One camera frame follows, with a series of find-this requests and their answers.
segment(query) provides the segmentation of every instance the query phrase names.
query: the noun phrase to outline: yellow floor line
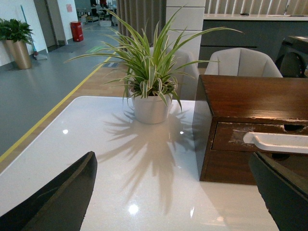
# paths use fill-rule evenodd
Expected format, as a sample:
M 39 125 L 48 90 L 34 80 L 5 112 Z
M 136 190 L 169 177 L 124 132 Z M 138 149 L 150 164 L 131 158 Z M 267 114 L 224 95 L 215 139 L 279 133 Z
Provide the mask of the yellow floor line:
M 77 85 L 64 99 L 62 99 L 53 109 L 51 109 L 42 119 L 39 120 L 25 135 L 23 135 L 12 147 L 10 147 L 3 155 L 0 156 L 0 163 L 8 157 L 15 148 L 17 148 L 35 129 L 37 129 L 55 110 L 57 110 L 78 88 L 80 88 L 104 63 L 108 62 L 111 57 L 108 57 L 102 64 L 100 64 L 94 71 L 92 71 L 81 83 Z

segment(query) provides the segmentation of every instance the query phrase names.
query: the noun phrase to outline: glossy tabletop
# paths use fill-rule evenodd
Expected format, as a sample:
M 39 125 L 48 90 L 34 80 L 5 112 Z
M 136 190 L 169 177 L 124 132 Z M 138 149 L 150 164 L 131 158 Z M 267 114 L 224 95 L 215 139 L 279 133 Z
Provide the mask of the glossy tabletop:
M 82 231 L 275 231 L 256 186 L 200 182 L 193 101 L 142 124 L 116 97 L 75 99 L 0 175 L 0 215 L 88 151 L 98 161 Z

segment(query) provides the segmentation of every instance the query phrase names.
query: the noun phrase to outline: white chair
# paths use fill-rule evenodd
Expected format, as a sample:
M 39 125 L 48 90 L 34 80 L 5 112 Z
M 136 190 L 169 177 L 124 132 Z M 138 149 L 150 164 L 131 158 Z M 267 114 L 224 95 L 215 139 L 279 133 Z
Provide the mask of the white chair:
M 98 14 L 98 20 L 104 19 L 105 16 L 105 11 L 101 8 L 100 5 L 96 5 L 96 13 Z
M 274 61 L 259 51 L 232 48 L 214 52 L 210 60 L 206 75 L 282 77 Z

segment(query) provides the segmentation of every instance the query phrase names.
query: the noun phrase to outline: white handle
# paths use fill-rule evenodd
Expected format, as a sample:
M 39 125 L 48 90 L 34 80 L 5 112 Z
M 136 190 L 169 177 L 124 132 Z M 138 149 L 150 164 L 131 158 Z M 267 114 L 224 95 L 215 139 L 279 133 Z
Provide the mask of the white handle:
M 308 136 L 248 132 L 243 140 L 266 151 L 308 154 Z

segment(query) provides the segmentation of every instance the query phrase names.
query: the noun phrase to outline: doorway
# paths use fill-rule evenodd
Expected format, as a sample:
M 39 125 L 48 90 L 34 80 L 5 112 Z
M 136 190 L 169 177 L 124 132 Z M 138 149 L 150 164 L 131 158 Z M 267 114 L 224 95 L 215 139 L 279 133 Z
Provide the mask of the doorway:
M 51 52 L 60 46 L 57 44 L 47 0 L 34 0 L 34 5 L 38 13 L 39 23 L 42 28 L 48 52 Z

